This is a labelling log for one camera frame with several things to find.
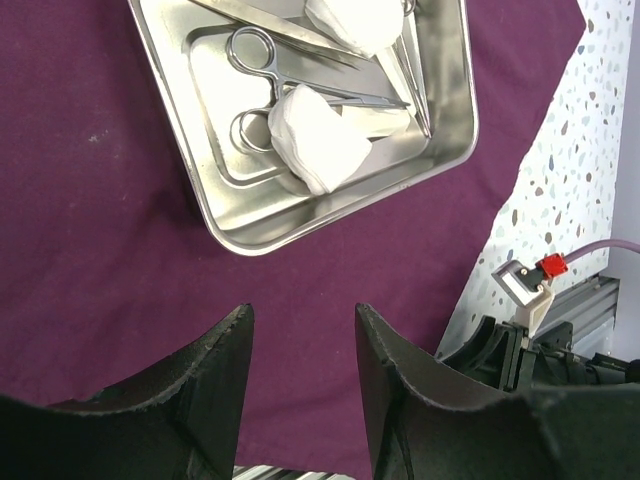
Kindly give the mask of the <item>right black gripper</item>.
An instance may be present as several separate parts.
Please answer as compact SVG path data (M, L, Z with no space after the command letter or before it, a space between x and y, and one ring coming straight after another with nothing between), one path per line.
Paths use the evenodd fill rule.
M635 479L639 362L572 351L573 325L538 339L484 316L444 360L371 306L355 310L377 479Z

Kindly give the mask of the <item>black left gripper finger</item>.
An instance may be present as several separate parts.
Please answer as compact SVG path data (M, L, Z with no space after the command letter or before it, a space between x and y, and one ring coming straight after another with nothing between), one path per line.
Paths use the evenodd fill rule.
M80 401L1 398L4 479L230 479L254 338L254 310Z

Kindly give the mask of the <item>purple cloth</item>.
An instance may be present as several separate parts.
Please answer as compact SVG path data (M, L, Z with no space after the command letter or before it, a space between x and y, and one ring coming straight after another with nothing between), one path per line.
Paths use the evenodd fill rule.
M369 478L354 307L436 349L585 29L574 1L467 8L473 155L250 258L191 208L128 5L3 2L2 391L89 397L249 303L237 461Z

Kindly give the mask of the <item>stainless steel tray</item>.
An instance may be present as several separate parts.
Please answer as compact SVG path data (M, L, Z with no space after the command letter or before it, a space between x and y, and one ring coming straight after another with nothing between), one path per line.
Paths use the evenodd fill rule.
M272 252L463 164L478 139L467 5L422 1L405 40L424 79L431 132L378 140L336 191L311 194L273 152L246 149L237 120L271 100L268 80L238 72L225 46L236 24L191 1L129 5L182 163L210 234L247 256Z

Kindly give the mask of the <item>white gauze pad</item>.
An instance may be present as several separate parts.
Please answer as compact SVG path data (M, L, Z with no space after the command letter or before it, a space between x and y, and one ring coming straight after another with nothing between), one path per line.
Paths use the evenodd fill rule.
M395 0L308 0L304 13L338 44L364 58L390 47L400 36L404 3Z
M335 191L372 150L361 130L305 85L276 102L267 124L274 150L315 196Z

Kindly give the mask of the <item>steel tweezers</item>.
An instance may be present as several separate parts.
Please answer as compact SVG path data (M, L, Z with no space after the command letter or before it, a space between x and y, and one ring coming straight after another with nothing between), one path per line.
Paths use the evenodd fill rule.
M350 67L355 67L356 61L369 61L365 56L348 50L325 35L243 1L193 0L193 3L243 25L260 28L273 34L285 45L305 54Z

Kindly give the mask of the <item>white zigzag tape strip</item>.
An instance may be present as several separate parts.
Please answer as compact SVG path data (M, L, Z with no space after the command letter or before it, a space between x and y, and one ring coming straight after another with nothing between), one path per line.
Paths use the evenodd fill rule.
M386 109L349 105L334 105L333 109L367 138L384 138L404 133L411 123L405 109Z

